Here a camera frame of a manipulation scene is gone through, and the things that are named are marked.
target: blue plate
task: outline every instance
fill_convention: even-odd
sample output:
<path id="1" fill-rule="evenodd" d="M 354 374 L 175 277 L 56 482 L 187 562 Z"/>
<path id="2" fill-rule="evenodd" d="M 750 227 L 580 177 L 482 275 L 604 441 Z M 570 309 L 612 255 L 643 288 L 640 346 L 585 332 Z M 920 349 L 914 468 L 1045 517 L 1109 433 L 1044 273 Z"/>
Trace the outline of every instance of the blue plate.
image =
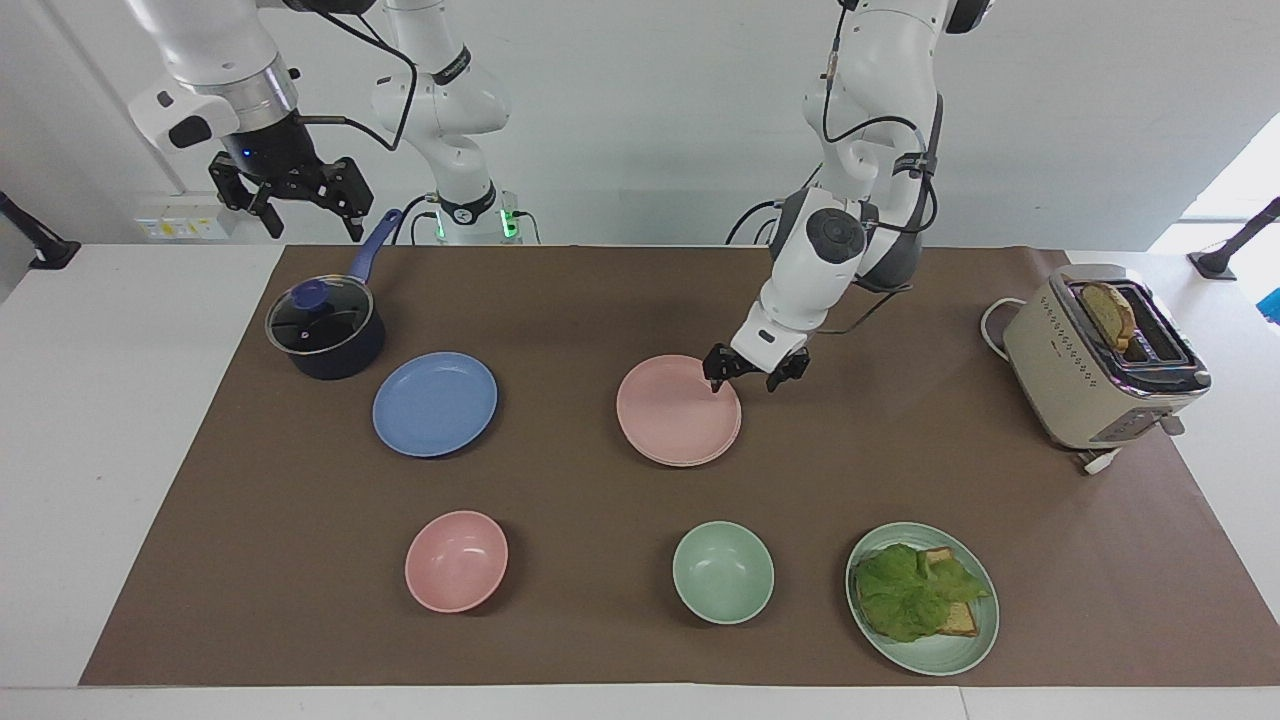
<path id="1" fill-rule="evenodd" d="M 498 382 L 461 352 L 431 352 L 392 373 L 374 398 L 374 429 L 396 452 L 438 457 L 480 437 L 498 409 Z"/>

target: green bowl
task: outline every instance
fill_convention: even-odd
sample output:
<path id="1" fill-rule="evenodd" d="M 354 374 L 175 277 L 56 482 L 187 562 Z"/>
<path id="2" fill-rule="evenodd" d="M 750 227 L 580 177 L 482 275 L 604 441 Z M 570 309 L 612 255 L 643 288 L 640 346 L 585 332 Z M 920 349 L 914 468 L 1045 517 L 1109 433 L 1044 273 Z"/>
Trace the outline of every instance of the green bowl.
<path id="1" fill-rule="evenodd" d="M 680 600 L 703 620 L 736 625 L 755 618 L 773 594 L 773 559 L 742 525 L 716 520 L 685 533 L 672 577 Z"/>
<path id="2" fill-rule="evenodd" d="M 991 597 L 979 597 L 969 603 L 969 607 L 973 610 L 973 618 L 978 623 L 977 638 L 931 635 L 909 643 L 900 643 L 877 633 L 867 624 L 867 618 L 858 603 L 858 591 L 854 587 L 854 569 L 863 560 L 897 543 L 914 547 L 915 550 L 947 546 L 955 551 L 956 560 L 964 565 L 964 569 L 987 585 L 987 589 L 991 591 Z M 922 675 L 959 675 L 973 669 L 974 665 L 987 657 L 992 646 L 996 644 L 996 635 L 1000 633 L 1000 602 L 996 600 L 996 585 L 991 583 L 991 575 L 987 574 L 987 569 L 982 566 L 982 562 L 978 562 L 978 557 L 961 544 L 960 541 L 937 528 L 919 523 L 881 525 L 858 541 L 858 544 L 854 546 L 854 552 L 849 556 L 849 565 L 845 566 L 845 596 L 849 598 L 849 610 L 854 614 L 854 620 L 863 630 L 863 634 L 867 635 L 867 639 L 870 641 L 872 646 L 897 665 Z"/>

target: saucepan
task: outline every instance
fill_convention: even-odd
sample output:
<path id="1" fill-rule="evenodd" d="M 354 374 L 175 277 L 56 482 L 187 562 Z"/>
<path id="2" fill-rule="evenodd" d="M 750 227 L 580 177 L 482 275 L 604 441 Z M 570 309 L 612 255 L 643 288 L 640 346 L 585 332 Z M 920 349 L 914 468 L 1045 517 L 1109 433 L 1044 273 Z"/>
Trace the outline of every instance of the saucepan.
<path id="1" fill-rule="evenodd" d="M 303 373 L 321 380 L 349 378 L 383 350 L 387 328 L 369 290 L 374 258 L 403 213 L 388 210 L 344 275 L 320 275 L 282 295 L 266 315 L 266 337 Z"/>

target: lid knob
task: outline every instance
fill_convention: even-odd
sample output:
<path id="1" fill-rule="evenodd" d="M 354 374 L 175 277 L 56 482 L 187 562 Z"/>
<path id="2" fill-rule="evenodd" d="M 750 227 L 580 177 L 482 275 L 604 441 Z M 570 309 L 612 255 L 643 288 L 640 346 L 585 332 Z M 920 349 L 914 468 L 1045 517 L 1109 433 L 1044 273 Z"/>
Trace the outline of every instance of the lid knob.
<path id="1" fill-rule="evenodd" d="M 289 300 L 298 310 L 317 310 L 329 300 L 329 284 L 321 279 L 310 279 L 293 286 Z"/>

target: bread slice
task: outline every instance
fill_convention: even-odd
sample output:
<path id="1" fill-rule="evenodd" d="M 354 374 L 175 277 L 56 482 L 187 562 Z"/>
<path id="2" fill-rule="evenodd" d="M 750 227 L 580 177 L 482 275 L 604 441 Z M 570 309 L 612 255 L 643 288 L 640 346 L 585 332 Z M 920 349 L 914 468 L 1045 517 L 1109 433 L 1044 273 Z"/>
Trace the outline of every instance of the bread slice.
<path id="1" fill-rule="evenodd" d="M 1106 283 L 1088 283 L 1080 288 L 1080 304 L 1107 345 L 1121 354 L 1129 348 L 1138 320 L 1119 290 Z"/>
<path id="2" fill-rule="evenodd" d="M 950 547 L 934 547 L 924 551 L 924 561 L 929 565 L 942 560 L 954 560 L 955 552 Z M 978 621 L 973 616 L 973 609 L 968 602 L 952 602 L 947 609 L 947 619 L 938 628 L 940 635 L 954 635 L 960 638 L 978 637 Z"/>

